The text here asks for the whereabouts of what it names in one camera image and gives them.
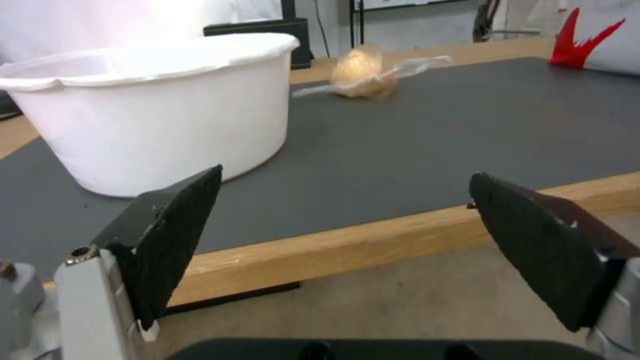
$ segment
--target red object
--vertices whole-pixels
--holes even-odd
[[[576,43],[573,37],[575,36],[575,26],[579,15],[580,8],[574,9],[564,23],[556,40],[554,54],[551,57],[550,62],[552,64],[582,69],[593,49],[611,36],[625,22],[625,19],[622,19],[602,30],[596,37],[590,37],[583,42]]]

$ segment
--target floor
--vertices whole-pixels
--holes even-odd
[[[607,223],[640,243],[640,214]],[[566,331],[495,246],[305,281],[298,290],[167,316],[160,326],[146,358],[220,337],[501,338],[584,346],[586,335]]]

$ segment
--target bread in plastic bag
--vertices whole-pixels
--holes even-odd
[[[450,56],[412,58],[384,71],[381,51],[375,45],[367,44],[351,50],[338,60],[328,85],[296,90],[292,95],[301,97],[333,92],[346,97],[387,97],[396,89],[398,79],[449,62]]]

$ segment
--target wooden table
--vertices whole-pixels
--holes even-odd
[[[535,56],[548,58],[552,41],[527,38],[390,54],[386,65],[407,58],[448,54],[451,66]],[[335,60],[291,72],[291,83],[329,78]],[[0,123],[0,158],[37,137],[24,118]],[[574,200],[604,217],[640,211],[640,171],[571,184],[544,193]],[[196,255],[170,305],[181,305],[288,282],[312,279],[454,250],[490,241],[475,211],[455,207]]]

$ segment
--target gray mat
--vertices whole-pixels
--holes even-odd
[[[639,170],[639,99],[637,78],[539,59],[432,70],[387,101],[293,99],[284,147],[223,186],[198,251],[463,204],[476,171],[546,188]],[[0,161],[0,199],[0,257],[47,278],[128,203],[80,188],[41,140]]]

